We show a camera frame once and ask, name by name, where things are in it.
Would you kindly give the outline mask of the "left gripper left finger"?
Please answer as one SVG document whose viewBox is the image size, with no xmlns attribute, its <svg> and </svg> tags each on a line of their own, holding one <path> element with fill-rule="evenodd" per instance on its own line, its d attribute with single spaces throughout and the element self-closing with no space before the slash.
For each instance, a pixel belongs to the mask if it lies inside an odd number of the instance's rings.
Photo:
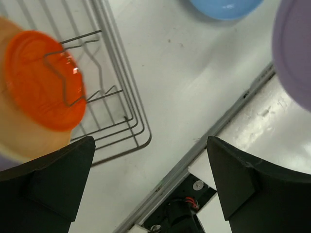
<svg viewBox="0 0 311 233">
<path fill-rule="evenodd" d="M 2 233 L 67 233 L 76 220 L 95 154 L 86 136 L 0 173 Z"/>
</svg>

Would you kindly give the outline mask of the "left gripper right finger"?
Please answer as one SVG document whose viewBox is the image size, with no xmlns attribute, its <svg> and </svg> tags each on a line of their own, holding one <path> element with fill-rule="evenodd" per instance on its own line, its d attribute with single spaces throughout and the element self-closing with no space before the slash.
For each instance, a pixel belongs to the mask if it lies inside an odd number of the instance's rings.
<svg viewBox="0 0 311 233">
<path fill-rule="evenodd" d="M 309 233 L 311 176 L 209 136 L 207 153 L 224 219 L 233 233 Z"/>
</svg>

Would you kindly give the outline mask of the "yellow plate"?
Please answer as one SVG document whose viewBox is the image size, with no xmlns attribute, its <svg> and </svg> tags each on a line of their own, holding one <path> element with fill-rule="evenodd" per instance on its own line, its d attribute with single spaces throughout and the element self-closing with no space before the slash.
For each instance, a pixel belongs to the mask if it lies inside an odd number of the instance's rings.
<svg viewBox="0 0 311 233">
<path fill-rule="evenodd" d="M 22 164 L 69 144 L 70 131 L 55 132 L 27 117 L 10 97 L 4 79 L 4 52 L 22 29 L 0 18 L 0 162 Z"/>
</svg>

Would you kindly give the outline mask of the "orange plate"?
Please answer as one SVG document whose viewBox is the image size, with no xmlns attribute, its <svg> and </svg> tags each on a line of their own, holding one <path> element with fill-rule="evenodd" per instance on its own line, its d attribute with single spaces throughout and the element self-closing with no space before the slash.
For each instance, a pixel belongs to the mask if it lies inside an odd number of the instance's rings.
<svg viewBox="0 0 311 233">
<path fill-rule="evenodd" d="M 53 131 L 73 130 L 86 110 L 83 76 L 72 55 L 54 38 L 22 31 L 5 46 L 4 80 L 17 106 Z"/>
</svg>

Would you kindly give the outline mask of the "light purple plate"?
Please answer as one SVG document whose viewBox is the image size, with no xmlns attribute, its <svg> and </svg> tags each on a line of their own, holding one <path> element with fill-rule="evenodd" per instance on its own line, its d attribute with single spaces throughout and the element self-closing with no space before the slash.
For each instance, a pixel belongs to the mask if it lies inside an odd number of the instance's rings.
<svg viewBox="0 0 311 233">
<path fill-rule="evenodd" d="M 311 110 L 311 2 L 282 0 L 274 21 L 273 62 L 287 94 Z"/>
</svg>

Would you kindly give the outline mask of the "blue plate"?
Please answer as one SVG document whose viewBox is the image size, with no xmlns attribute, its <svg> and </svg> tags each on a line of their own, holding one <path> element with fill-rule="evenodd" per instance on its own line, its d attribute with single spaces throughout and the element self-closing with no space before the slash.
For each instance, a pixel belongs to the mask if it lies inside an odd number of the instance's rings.
<svg viewBox="0 0 311 233">
<path fill-rule="evenodd" d="M 216 20 L 240 19 L 257 7 L 262 0 L 190 0 L 190 3 L 202 14 Z"/>
</svg>

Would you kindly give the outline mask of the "rear purple plate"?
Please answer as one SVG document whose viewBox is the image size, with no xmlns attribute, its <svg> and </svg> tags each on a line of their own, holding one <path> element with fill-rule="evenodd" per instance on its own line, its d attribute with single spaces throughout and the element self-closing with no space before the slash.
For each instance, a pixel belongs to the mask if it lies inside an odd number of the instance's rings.
<svg viewBox="0 0 311 233">
<path fill-rule="evenodd" d="M 16 166 L 19 166 L 21 162 L 11 158 L 6 158 L 4 155 L 0 155 L 0 171 L 4 171 Z"/>
</svg>

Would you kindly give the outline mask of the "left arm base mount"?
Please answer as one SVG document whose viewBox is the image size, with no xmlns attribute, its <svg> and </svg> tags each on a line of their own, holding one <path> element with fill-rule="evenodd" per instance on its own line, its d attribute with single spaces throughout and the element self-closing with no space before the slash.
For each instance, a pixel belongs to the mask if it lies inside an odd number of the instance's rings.
<svg viewBox="0 0 311 233">
<path fill-rule="evenodd" d="M 143 227 L 150 233 L 203 233 L 197 214 L 216 193 L 190 174 L 143 222 Z"/>
</svg>

